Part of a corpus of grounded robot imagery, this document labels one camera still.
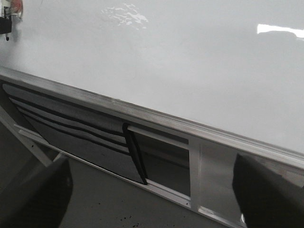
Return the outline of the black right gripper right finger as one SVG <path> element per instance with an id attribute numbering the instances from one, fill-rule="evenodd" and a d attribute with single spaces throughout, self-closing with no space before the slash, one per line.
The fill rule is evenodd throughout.
<path id="1" fill-rule="evenodd" d="M 304 190 L 249 156 L 236 156 L 232 188 L 248 228 L 302 228 Z"/>

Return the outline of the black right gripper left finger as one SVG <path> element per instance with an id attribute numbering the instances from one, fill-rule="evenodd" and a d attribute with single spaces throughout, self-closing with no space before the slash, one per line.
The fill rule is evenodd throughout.
<path id="1" fill-rule="evenodd" d="M 73 192 L 69 161 L 57 159 L 30 180 L 0 195 L 2 228 L 57 228 Z"/>

